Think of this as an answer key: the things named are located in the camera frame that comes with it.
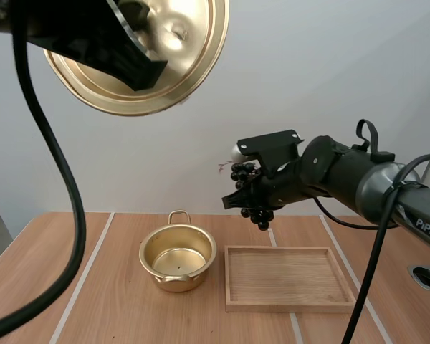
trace wooden table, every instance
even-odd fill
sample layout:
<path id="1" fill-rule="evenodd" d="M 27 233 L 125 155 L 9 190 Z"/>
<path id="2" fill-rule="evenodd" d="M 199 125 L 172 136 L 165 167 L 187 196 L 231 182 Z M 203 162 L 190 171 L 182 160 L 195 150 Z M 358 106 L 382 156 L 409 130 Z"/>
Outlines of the wooden table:
<path id="1" fill-rule="evenodd" d="M 138 250 L 167 215 L 88 213 L 87 246 L 70 288 L 33 321 L 0 343 L 340 343 L 349 315 L 225 313 L 223 249 L 231 245 L 329 246 L 358 294 L 375 233 L 322 216 L 283 216 L 261 232 L 240 216 L 193 215 L 219 248 L 207 281 L 190 292 L 158 290 Z M 346 221 L 363 223 L 358 217 Z M 70 255 L 70 213 L 32 220 L 0 257 L 0 317 L 45 290 Z M 409 276 L 430 265 L 430 249 L 403 229 L 386 236 L 353 343 L 430 344 L 430 291 Z"/>

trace robotic arm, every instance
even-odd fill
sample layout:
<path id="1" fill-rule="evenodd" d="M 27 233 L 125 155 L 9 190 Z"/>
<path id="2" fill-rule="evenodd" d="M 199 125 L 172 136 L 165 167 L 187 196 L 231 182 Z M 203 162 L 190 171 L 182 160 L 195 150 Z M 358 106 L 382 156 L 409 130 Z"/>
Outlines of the robotic arm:
<path id="1" fill-rule="evenodd" d="M 371 141 L 362 136 L 365 124 Z M 302 156 L 297 152 L 302 139 L 294 130 L 239 140 L 232 154 L 238 163 L 232 166 L 231 175 L 238 190 L 223 198 L 224 208 L 242 208 L 243 217 L 266 230 L 273 211 L 286 204 L 334 197 L 369 222 L 379 224 L 386 197 L 404 165 L 395 162 L 394 154 L 378 151 L 378 133 L 372 123 L 361 120 L 357 136 L 363 145 L 352 147 L 330 136 L 319 136 Z M 242 164 L 256 159 L 261 166 L 258 170 L 251 163 Z M 398 185 L 391 221 L 430 244 L 430 188 L 420 181 L 412 171 Z"/>

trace golden pot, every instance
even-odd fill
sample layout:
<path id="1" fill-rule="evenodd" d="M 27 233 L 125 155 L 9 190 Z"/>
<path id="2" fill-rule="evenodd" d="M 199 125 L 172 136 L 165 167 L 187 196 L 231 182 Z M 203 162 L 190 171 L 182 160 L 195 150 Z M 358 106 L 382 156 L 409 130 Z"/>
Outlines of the golden pot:
<path id="1" fill-rule="evenodd" d="M 172 224 L 174 214 L 186 214 L 187 224 Z M 191 224 L 189 214 L 175 210 L 167 226 L 150 233 L 140 246 L 140 262 L 155 284 L 168 292 L 185 292 L 200 285 L 216 256 L 215 239 Z"/>

